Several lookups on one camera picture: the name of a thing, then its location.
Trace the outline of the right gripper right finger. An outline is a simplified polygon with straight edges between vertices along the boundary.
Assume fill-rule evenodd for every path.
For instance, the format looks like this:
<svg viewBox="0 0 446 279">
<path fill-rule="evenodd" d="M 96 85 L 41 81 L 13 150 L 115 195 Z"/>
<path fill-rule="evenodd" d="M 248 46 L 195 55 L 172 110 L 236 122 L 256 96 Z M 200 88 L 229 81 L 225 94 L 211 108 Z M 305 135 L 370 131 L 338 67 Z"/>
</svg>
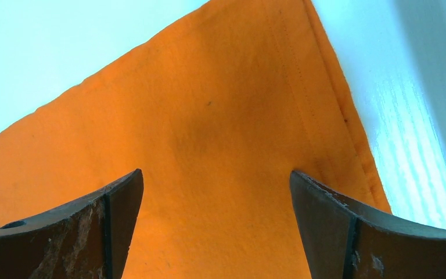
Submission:
<svg viewBox="0 0 446 279">
<path fill-rule="evenodd" d="M 312 278 L 446 278 L 446 229 L 382 212 L 300 171 L 289 184 Z"/>
</svg>

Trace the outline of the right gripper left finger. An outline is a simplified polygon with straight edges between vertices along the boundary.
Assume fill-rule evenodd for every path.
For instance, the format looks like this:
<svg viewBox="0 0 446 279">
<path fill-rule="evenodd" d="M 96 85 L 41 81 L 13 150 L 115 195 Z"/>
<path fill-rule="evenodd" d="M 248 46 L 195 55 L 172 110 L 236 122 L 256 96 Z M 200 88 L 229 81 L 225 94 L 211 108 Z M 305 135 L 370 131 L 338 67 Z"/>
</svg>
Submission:
<svg viewBox="0 0 446 279">
<path fill-rule="evenodd" d="M 121 278 L 143 196 L 139 169 L 0 227 L 0 278 Z"/>
</svg>

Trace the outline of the orange t shirt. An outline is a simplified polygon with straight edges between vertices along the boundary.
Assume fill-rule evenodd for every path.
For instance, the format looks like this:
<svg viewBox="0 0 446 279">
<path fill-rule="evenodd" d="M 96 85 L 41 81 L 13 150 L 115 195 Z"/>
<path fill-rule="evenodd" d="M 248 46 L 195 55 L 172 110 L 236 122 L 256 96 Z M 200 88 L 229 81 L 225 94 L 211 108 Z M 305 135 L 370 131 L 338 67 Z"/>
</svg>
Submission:
<svg viewBox="0 0 446 279">
<path fill-rule="evenodd" d="M 210 1 L 0 133 L 0 225 L 141 169 L 124 278 L 309 278 L 301 170 L 389 212 L 311 1 Z"/>
</svg>

